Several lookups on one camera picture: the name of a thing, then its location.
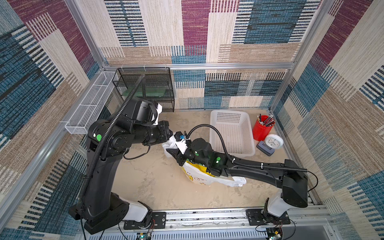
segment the white clock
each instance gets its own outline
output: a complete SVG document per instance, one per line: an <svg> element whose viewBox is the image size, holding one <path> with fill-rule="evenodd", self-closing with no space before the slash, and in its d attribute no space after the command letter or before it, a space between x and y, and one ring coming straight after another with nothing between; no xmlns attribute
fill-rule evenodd
<svg viewBox="0 0 384 240"><path fill-rule="evenodd" d="M265 144L268 147L279 149L283 146L283 139L276 134L268 134L264 139Z"/></svg>

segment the wire mesh shelf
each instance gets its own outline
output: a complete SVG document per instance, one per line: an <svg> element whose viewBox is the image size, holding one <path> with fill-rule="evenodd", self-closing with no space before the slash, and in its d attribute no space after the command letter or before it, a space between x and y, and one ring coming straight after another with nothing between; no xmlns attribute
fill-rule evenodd
<svg viewBox="0 0 384 240"><path fill-rule="evenodd" d="M112 80L114 79L118 79L115 72L104 71L99 75L67 124L65 124L65 129L70 134L88 133L89 127L99 117L113 90Z"/></svg>
<svg viewBox="0 0 384 240"><path fill-rule="evenodd" d="M163 112L174 112L175 97L169 68L119 68L113 84L125 99L131 92L141 74L146 75L147 100L154 100L163 107ZM136 91L135 97L142 98L142 88Z"/></svg>

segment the metal bracket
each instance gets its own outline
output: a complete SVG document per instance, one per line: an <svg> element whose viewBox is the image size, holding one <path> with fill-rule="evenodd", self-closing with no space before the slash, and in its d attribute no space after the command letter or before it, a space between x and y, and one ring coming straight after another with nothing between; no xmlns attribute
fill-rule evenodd
<svg viewBox="0 0 384 240"><path fill-rule="evenodd" d="M264 219L262 214L263 209L248 209L245 213L248 217L250 226L264 225ZM290 224L288 213L285 212L278 220L283 225Z"/></svg>
<svg viewBox="0 0 384 240"><path fill-rule="evenodd" d="M154 229L164 229L166 227L167 213L166 212L154 212L152 213L152 219L154 220ZM140 230L138 227L139 222L136 221L124 221L124 230ZM146 229L151 229L153 222Z"/></svg>

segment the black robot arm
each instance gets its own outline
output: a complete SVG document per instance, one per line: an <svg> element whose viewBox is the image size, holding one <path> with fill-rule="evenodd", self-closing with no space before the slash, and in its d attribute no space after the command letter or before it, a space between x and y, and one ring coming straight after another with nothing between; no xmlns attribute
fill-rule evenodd
<svg viewBox="0 0 384 240"><path fill-rule="evenodd" d="M84 228L89 233L94 234L118 224L128 212L129 204L111 190L116 169L131 145L141 143L150 146L166 142L172 136L168 121L159 121L153 125L151 119L152 116L155 119L157 117L156 105L156 102L131 99L112 127L84 195L77 204L70 207L69 213L74 219L86 220ZM94 159L101 137L110 125L110 121L97 120L89 128L86 140L87 169Z"/></svg>
<svg viewBox="0 0 384 240"><path fill-rule="evenodd" d="M176 141L189 136L175 133ZM306 169L299 168L295 162L286 159L284 163L262 163L249 161L228 153L215 152L211 144L202 138L190 142L184 154L179 149L167 149L180 166L186 161L207 167L207 172L215 176L239 176L269 183L282 189L284 202L294 207L308 206L308 177Z"/></svg>

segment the black cable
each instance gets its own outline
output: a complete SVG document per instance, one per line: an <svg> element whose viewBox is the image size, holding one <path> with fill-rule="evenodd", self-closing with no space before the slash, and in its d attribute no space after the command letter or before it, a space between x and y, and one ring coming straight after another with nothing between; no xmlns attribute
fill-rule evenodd
<svg viewBox="0 0 384 240"><path fill-rule="evenodd" d="M125 237L124 233L122 233L120 226L119 226L119 230L120 230L122 236L123 236L126 240L128 240L128 238Z"/></svg>
<svg viewBox="0 0 384 240"><path fill-rule="evenodd" d="M312 175L314 175L314 177L316 178L316 185L313 187L313 188L311 188L310 190L308 190L308 191L311 191L311 190L313 190L315 187L317 187L317 185L319 184L319 179L317 178L317 176L313 173L313 172L311 172L311 171L308 171L309 173L312 173Z"/></svg>
<svg viewBox="0 0 384 240"><path fill-rule="evenodd" d="M87 240L87 238L85 237L85 231L84 231L84 227L83 227L83 219L82 218L80 218L80 224L81 224L81 229L83 230L84 240Z"/></svg>
<svg viewBox="0 0 384 240"><path fill-rule="evenodd" d="M135 95L137 89L139 88L139 85L140 83L142 82L142 80L145 78L145 75L142 74L139 79L136 81L135 85L133 86L133 89L132 91L128 94L127 98L124 100L124 103L121 105L118 113L114 116L113 120L111 121L111 124L109 125L107 131L104 133L104 135L102 136L101 138L101 141L99 142L99 144L97 145L97 148L95 150L95 153L93 155L93 158L92 158L92 161L89 165L89 168L88 168L88 171L87 171L87 174L84 178L84 181L83 181L83 184L81 185L81 189L80 189L80 192L79 192L79 199L82 199L83 196L84 196L84 193L85 191L87 190L87 187L88 187L88 184L89 184L89 181L91 180L91 176L93 175L93 171L96 167L96 163L99 159L99 156L100 156L100 153L105 145L105 143L107 142L109 136L111 135L112 133L112 129L113 127L116 125L116 122L117 122L117 119L119 118L119 116L121 115L121 113L124 111L125 107L128 105L128 103L131 101L131 99L133 98L133 96Z"/></svg>
<svg viewBox="0 0 384 240"><path fill-rule="evenodd" d="M125 154L127 154L128 152L125 152L124 155L123 155L123 157L124 157L125 159L127 159L127 160L136 159L136 158L139 158L139 157L142 157L142 156L146 155L146 154L149 152L150 149L151 149L151 145L148 145L148 150L147 150L146 153L143 153L143 154L141 154L141 155L139 155L139 156L137 156L137 157L127 158L127 157L125 157Z"/></svg>
<svg viewBox="0 0 384 240"><path fill-rule="evenodd" d="M103 232L101 233L101 235L100 235L100 237L99 237L99 240L101 240L101 238L103 237L104 231L105 231L105 229L104 229Z"/></svg>
<svg viewBox="0 0 384 240"><path fill-rule="evenodd" d="M212 128L218 135L218 137L220 138L220 141L221 141L221 145L223 146L223 150L224 150L224 153L226 154L226 156L228 157L228 159L231 159L232 157L228 154L227 152L227 149L225 147L225 143L224 143L224 140L223 140L223 137L221 136L220 132L212 125L209 125L209 124L200 124L200 125L197 125L195 127L193 127L191 129L191 131L189 131L189 133L186 135L186 138L188 139L191 134L193 133L193 131L195 131L196 129L198 129L199 127L210 127ZM243 162L240 162L239 160L236 160L234 159L233 160L233 163L236 163L240 166L245 166L245 167L257 167L257 168L262 168L261 165L259 164L248 164L248 163L243 163ZM276 169L276 170L287 170L287 171L292 171L292 172L307 172L308 170L305 169L305 168L298 168L298 167L274 167L274 166L268 166L267 164L265 164L265 168L269 168L269 169Z"/></svg>
<svg viewBox="0 0 384 240"><path fill-rule="evenodd" d="M221 136L220 132L219 132L214 126L212 126L212 125L209 125L209 124L200 124L200 125L197 125L197 126L193 127L193 128L191 129L191 131L189 131L189 133L186 135L186 138L188 139L188 138L191 136L191 134L193 133L193 131L195 131L195 130L198 129L199 127L210 127L210 128L212 128L212 129L217 133L218 137L220 138L221 145L223 146L223 150L224 150L224 153L226 154L227 158L228 158L228 159L231 159L231 155L228 154L227 149L226 149L226 147L225 147L223 137Z"/></svg>
<svg viewBox="0 0 384 240"><path fill-rule="evenodd" d="M256 227L255 227L255 230L257 231L257 232L266 232L266 230L265 231L259 231L259 230L257 230L257 227L260 227L261 225L265 225L265 224L269 224L269 223L273 223L273 221L271 221L271 222L263 222L262 224L260 224L260 225L257 225Z"/></svg>
<svg viewBox="0 0 384 240"><path fill-rule="evenodd" d="M248 163L240 162L237 159L234 160L233 163L236 163L237 165L244 166L244 167L257 167L257 168L262 167L260 164L248 164ZM287 170L287 171L292 171L292 172L307 172L308 171L306 168L298 168L298 167L274 167L274 166L268 165L268 163L266 163L263 166L263 168L276 169L276 170Z"/></svg>
<svg viewBox="0 0 384 240"><path fill-rule="evenodd" d="M287 237L287 238L284 239L284 240L290 239L290 238L295 234L295 232L296 232L296 223L295 223L294 221L292 221L291 219L288 219L288 220L291 221L291 222L293 222L293 224L295 225L295 228L294 228L294 230L293 230L292 235L289 236L289 237ZM283 240L283 229L281 229L281 240Z"/></svg>

